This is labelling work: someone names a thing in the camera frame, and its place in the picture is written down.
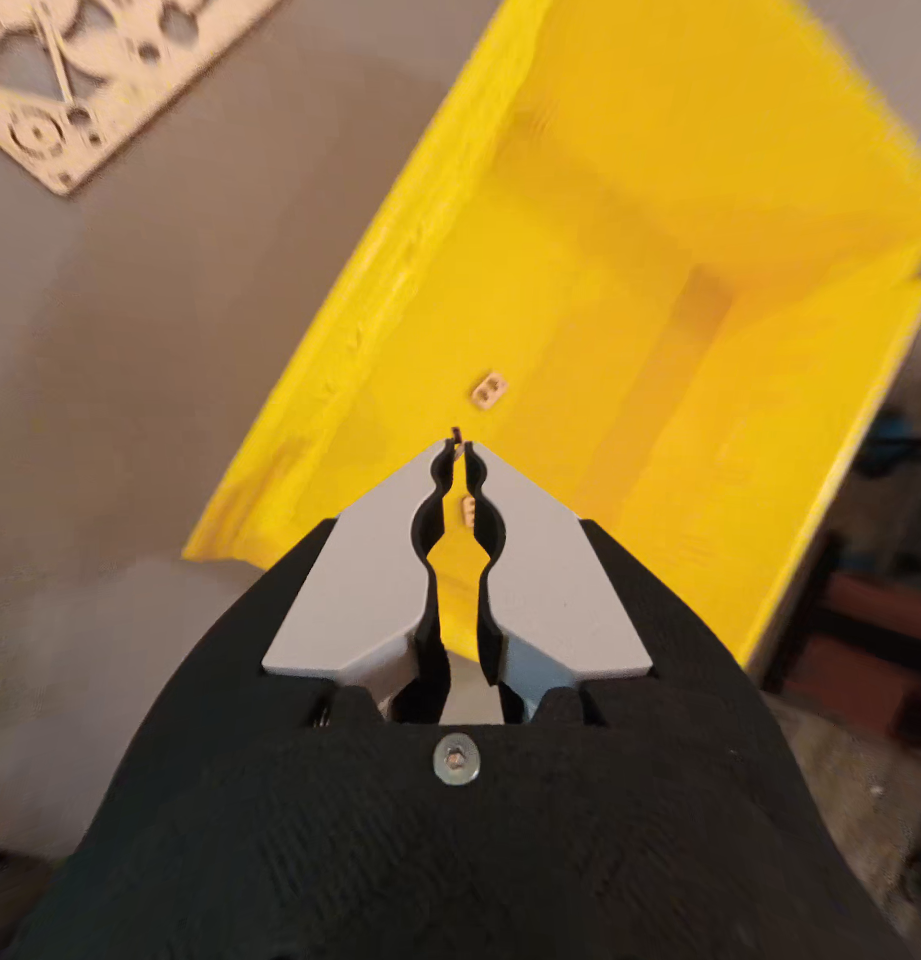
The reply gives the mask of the wooden parts sheet with gears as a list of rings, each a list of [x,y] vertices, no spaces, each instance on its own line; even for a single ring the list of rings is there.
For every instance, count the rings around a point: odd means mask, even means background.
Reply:
[[[53,83],[48,95],[0,83],[0,150],[71,195],[278,5],[0,2],[0,54],[31,42]]]

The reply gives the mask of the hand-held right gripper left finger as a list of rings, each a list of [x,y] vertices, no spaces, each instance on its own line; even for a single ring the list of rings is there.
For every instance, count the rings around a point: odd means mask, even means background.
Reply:
[[[440,722],[451,687],[438,580],[454,439],[345,508],[262,659],[271,675],[367,690],[396,722]]]

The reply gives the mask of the yellow plastic bin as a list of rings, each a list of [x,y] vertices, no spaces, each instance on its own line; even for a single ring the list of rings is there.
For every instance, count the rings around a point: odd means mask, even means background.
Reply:
[[[504,2],[183,556],[458,426],[748,666],[920,323],[921,149],[803,6]]]

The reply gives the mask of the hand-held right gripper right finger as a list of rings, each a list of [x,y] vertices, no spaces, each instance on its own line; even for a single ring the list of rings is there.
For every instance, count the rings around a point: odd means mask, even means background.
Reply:
[[[653,661],[574,510],[483,444],[465,444],[478,579],[478,660],[504,722],[551,690],[648,676]]]

